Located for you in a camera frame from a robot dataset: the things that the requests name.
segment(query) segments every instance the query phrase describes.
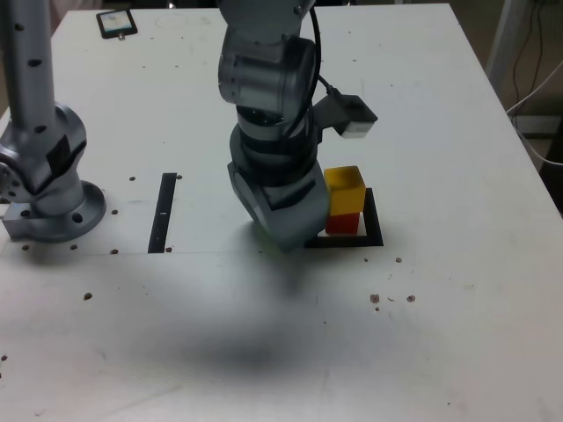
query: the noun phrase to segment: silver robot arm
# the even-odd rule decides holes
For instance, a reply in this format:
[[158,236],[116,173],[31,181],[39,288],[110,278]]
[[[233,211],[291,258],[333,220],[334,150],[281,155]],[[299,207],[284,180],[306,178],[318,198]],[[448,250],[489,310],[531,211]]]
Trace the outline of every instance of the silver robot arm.
[[48,0],[0,1],[11,113],[0,137],[0,195],[12,202],[3,223],[14,240],[70,240],[106,211],[103,193],[77,174],[86,131],[55,102],[50,41]]
[[219,90],[238,112],[230,137],[230,181],[253,220],[283,251],[316,236],[329,213],[317,162],[322,128],[311,104],[319,49],[299,37],[313,3],[218,1],[228,24]]

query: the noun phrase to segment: white table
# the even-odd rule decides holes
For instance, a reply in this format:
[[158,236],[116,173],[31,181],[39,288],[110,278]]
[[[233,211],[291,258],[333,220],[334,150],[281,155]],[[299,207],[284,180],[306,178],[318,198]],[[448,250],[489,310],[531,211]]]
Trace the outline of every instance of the white table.
[[[563,222],[449,6],[318,10],[322,74],[380,118],[319,161],[361,168],[385,247],[289,256],[230,188],[220,14],[133,15],[126,41],[94,12],[54,37],[108,213],[29,251],[1,231],[2,421],[563,419]],[[173,252],[148,255],[167,171]]]

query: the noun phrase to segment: black cable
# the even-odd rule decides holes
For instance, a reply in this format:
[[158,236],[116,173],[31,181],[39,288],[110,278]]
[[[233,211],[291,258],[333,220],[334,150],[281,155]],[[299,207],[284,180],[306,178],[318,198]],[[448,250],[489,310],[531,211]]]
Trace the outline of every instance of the black cable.
[[[534,11],[536,11],[536,6],[537,3],[534,3],[531,7],[531,12],[530,12],[530,23],[528,25],[528,33],[526,34],[526,38],[524,40],[524,43],[522,44],[522,48],[520,48],[520,52],[518,53],[518,56],[516,57],[516,61],[514,63],[514,68],[512,68],[512,83],[514,84],[514,89],[516,92],[516,103],[520,102],[520,91],[518,89],[518,82],[516,81],[516,71],[518,69],[518,64],[520,63],[520,60],[522,59],[523,53],[526,50],[526,47],[528,46],[528,43],[530,42],[530,38],[531,35],[534,31]],[[518,120],[516,119],[518,114],[518,109],[515,110],[515,112],[512,114],[512,124],[515,125],[516,129],[518,129]]]
[[[532,79],[531,82],[530,94],[536,89],[537,76],[539,74],[539,69],[541,68],[542,60],[544,58],[544,28],[542,27],[542,15],[541,15],[544,6],[545,6],[545,0],[541,0],[539,9],[537,9],[537,26],[539,30],[539,57],[537,58],[534,78]],[[528,100],[524,101],[518,108],[516,108],[515,116],[518,115],[518,113],[524,108],[524,106],[526,106],[527,102]]]
[[331,87],[331,85],[321,75],[318,76],[318,81],[322,83],[327,90]]
[[320,47],[320,29],[318,28],[317,13],[315,12],[314,6],[311,7],[309,13],[311,14],[313,32],[315,33],[315,59],[316,59],[315,73],[313,74],[311,87],[309,89],[309,93],[307,94],[307,97],[305,97],[305,101],[303,102],[303,105],[301,106],[301,110],[297,114],[295,120],[293,120],[293,123],[291,124],[289,129],[286,130],[285,134],[283,134],[283,136],[281,137],[280,142],[287,141],[291,137],[291,134],[293,134],[293,131],[297,129],[299,123],[301,123],[301,120],[309,110],[309,107],[312,105],[313,96],[315,95],[315,90],[317,89],[317,82],[320,77],[320,63],[322,59],[321,47]]
[[330,85],[330,84],[326,81],[326,79],[324,79],[321,75],[318,76],[318,81],[319,81],[320,83],[322,83],[322,84],[325,86],[325,88],[326,88],[326,93],[327,93],[327,94],[332,94],[332,93],[333,93],[334,87],[333,87],[332,85]]

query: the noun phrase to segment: black strip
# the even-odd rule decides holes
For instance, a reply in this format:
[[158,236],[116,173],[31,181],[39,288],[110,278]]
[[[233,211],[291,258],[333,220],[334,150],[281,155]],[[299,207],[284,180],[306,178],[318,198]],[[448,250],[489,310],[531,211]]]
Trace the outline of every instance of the black strip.
[[176,175],[177,173],[164,173],[162,175],[157,209],[150,232],[149,253],[165,253],[166,235],[168,234],[168,223],[170,222],[174,188],[176,187]]
[[305,249],[330,248],[368,248],[383,246],[384,238],[381,234],[379,218],[377,218],[376,201],[371,188],[366,189],[363,202],[363,223],[366,226],[366,236],[317,236],[306,242]]

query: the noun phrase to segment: black square frame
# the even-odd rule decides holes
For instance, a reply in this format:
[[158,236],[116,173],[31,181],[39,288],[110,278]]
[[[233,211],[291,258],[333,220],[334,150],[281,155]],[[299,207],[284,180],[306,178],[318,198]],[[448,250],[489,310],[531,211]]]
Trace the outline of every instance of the black square frame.
[[117,38],[120,35],[132,35],[134,33],[138,33],[135,20],[131,16],[131,10],[126,9],[124,11],[127,13],[127,16],[129,18],[129,22],[131,22],[131,27],[126,28],[126,29],[116,29],[114,31],[106,31],[104,29],[104,24],[102,24],[102,16],[111,15],[113,13],[118,13],[120,11],[104,11],[103,13],[98,13],[96,15],[96,20],[98,20],[99,31],[102,33],[102,38],[104,40],[108,40],[110,38]]
[[370,187],[366,189],[366,197],[363,202],[363,222],[366,226],[366,236],[317,236],[306,242],[304,248],[331,249],[383,246],[384,238],[377,218],[376,201]]

